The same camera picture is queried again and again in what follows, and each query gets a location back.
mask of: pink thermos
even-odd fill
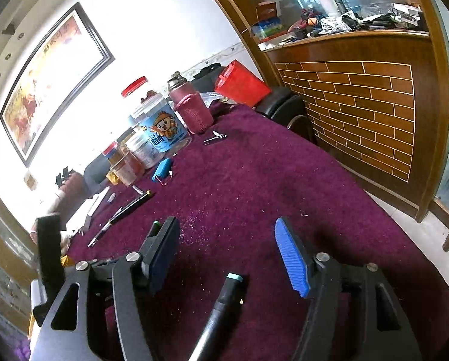
[[[174,111],[179,113],[192,134],[202,133],[213,124],[213,117],[201,95],[179,72],[168,81],[168,90]]]

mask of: wooden counter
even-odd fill
[[[424,37],[430,38],[430,34],[428,32],[423,31],[411,31],[411,30],[402,30],[402,29],[391,29],[391,30],[375,30],[375,31],[354,31],[354,32],[339,32],[336,34],[330,35],[320,35],[314,38],[305,38],[296,42],[287,43],[286,45],[276,46],[274,48],[270,48],[265,50],[264,52],[270,52],[279,48],[290,48],[297,45],[302,45],[305,43],[311,42],[322,42],[322,41],[330,41],[341,38],[349,38],[349,37],[361,37],[361,36],[416,36],[416,37]]]
[[[438,126],[438,77],[426,32],[357,31],[265,51],[307,103],[319,145],[416,212]]]

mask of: metal screw head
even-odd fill
[[[328,262],[330,260],[330,256],[326,252],[319,252],[316,254],[316,259],[320,262]]]
[[[373,272],[378,271],[378,265],[377,265],[376,263],[368,263],[368,264],[366,265],[366,268],[367,268],[369,271],[373,271]]]
[[[89,263],[87,263],[85,260],[82,260],[81,262],[78,262],[76,264],[76,270],[77,271],[84,271],[88,268]]]
[[[130,252],[129,254],[126,255],[126,260],[128,262],[135,262],[140,257],[141,257],[141,254],[139,254],[139,252]]]

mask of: tile floor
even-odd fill
[[[425,256],[435,265],[449,286],[449,252],[442,249],[448,229],[432,214],[418,224],[413,218],[381,199],[370,196],[405,231]]]

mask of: white wall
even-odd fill
[[[140,76],[156,87],[176,70],[185,71],[240,42],[214,0],[39,0],[19,24],[0,58],[0,110],[26,58],[50,27],[80,2],[115,57],[73,101],[50,131],[30,166],[40,189],[32,193],[26,172],[0,122],[0,196],[27,229],[42,194],[64,166],[83,171],[127,128],[130,105],[121,91]],[[17,40],[17,35],[25,37]],[[4,62],[4,56],[12,59]],[[247,53],[238,58],[257,74]]]

